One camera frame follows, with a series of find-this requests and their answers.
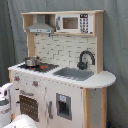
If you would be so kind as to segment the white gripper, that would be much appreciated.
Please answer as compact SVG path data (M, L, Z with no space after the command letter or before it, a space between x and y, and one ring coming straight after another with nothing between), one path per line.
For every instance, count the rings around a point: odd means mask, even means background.
M12 103L13 84L6 83L0 87L0 105L7 105Z

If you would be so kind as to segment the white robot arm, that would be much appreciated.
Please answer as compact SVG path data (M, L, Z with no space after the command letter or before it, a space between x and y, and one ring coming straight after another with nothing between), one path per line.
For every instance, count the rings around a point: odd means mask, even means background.
M37 128L34 120L25 114L11 120L15 112L15 89L12 83L6 83L0 87L0 128Z

